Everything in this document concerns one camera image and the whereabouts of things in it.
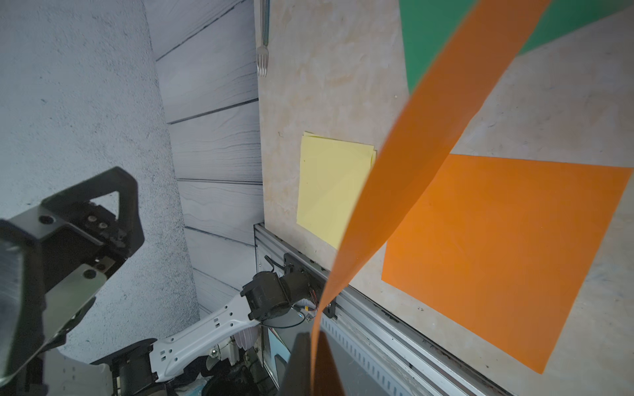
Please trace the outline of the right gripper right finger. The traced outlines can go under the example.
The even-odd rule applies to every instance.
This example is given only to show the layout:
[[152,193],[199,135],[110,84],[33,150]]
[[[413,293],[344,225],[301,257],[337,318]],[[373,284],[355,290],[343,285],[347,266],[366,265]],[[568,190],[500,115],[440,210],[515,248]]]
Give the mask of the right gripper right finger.
[[319,333],[315,348],[315,369],[313,369],[313,395],[344,396],[342,381],[339,377],[328,338],[324,332]]

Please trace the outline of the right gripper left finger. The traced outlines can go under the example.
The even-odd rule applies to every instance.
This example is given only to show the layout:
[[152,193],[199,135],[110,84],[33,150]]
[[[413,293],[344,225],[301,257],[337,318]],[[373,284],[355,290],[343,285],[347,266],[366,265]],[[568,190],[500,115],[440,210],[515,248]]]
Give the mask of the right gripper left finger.
[[277,396],[311,395],[310,333],[299,333]]

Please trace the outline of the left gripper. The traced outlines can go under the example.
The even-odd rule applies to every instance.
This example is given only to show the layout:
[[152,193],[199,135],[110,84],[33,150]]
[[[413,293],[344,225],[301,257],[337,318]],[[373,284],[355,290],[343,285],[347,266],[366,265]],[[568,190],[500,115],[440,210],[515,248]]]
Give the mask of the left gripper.
[[[94,200],[116,193],[118,213]],[[1,222],[1,384],[114,386],[107,363],[59,351],[144,244],[138,183],[114,167]]]

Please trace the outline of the yellow paper sheet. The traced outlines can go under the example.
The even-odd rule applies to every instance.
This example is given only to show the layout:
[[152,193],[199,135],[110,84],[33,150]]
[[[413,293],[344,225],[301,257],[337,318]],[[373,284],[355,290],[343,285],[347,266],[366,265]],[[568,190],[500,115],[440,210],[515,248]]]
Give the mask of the yellow paper sheet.
[[305,132],[300,143],[297,224],[338,249],[376,150]]

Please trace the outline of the orange paper sheet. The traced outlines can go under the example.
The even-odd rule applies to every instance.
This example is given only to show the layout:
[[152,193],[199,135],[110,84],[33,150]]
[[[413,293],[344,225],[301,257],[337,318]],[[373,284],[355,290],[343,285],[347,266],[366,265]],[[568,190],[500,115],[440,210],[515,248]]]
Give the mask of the orange paper sheet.
[[310,392],[324,385],[326,306],[391,237],[547,10],[547,1],[480,1],[429,67],[391,128],[348,222],[310,338]]
[[630,168],[452,154],[381,278],[543,373]]

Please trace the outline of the green paper sheet bottom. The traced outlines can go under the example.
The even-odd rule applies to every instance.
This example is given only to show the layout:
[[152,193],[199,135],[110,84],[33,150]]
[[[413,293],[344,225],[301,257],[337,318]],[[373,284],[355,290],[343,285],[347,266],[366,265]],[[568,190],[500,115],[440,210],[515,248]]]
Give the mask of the green paper sheet bottom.
[[[420,79],[475,4],[471,0],[400,2],[409,92],[414,92]],[[633,2],[627,0],[552,1],[520,54],[632,5]]]

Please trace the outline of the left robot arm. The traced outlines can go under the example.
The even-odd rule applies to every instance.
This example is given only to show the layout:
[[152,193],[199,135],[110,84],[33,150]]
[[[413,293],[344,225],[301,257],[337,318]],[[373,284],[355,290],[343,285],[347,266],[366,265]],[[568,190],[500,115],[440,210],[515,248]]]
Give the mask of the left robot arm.
[[303,272],[259,272],[225,307],[180,333],[92,364],[63,355],[99,290],[144,241],[137,182],[118,167],[1,222],[2,394],[168,394],[170,381],[214,346],[312,294]]

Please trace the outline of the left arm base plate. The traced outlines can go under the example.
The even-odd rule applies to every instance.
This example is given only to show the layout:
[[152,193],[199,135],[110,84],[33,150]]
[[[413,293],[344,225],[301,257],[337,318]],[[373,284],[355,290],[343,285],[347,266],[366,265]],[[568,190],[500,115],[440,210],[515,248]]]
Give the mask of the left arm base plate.
[[311,267],[291,253],[284,254],[284,280],[291,293],[294,305],[308,306],[308,310],[315,312],[320,306],[325,288],[325,278],[322,273],[314,272]]

